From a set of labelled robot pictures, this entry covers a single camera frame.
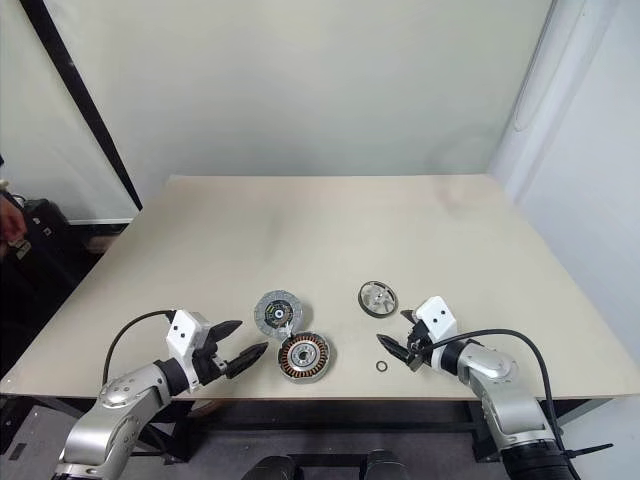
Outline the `bystander bare hand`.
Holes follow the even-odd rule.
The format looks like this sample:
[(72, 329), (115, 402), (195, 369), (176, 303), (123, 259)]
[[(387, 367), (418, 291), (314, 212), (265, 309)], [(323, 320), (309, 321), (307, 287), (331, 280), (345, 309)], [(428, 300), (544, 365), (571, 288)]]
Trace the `bystander bare hand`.
[(27, 231), (22, 211), (5, 195), (1, 195), (1, 239), (16, 242), (24, 238)]

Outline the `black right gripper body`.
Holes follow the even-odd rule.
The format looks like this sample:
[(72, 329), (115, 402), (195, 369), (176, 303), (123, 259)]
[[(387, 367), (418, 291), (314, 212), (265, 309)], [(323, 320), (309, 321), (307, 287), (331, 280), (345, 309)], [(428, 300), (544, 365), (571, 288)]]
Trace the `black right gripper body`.
[(433, 341), (423, 320), (413, 320), (412, 324), (412, 329), (407, 337), (408, 367), (412, 372), (416, 372), (424, 365), (432, 366)]

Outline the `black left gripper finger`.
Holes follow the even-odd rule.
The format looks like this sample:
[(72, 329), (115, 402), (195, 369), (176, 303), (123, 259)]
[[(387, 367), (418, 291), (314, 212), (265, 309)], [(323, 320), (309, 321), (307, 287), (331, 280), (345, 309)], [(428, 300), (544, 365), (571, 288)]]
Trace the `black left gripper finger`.
[(225, 370), (226, 378), (233, 379), (253, 366), (262, 357), (268, 346), (268, 342), (254, 344), (243, 350), (235, 359), (228, 361)]
[(242, 325), (241, 320), (227, 320), (213, 327), (213, 341), (218, 343), (229, 337)]

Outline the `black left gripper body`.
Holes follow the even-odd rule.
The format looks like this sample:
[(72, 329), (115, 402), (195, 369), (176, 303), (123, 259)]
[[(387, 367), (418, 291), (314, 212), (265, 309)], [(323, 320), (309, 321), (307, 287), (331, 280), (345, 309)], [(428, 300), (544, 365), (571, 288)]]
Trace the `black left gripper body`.
[(214, 326), (208, 331), (203, 344), (194, 350), (192, 365), (200, 385), (206, 386), (226, 373), (227, 362), (217, 356), (217, 342), (226, 336), (223, 327)]

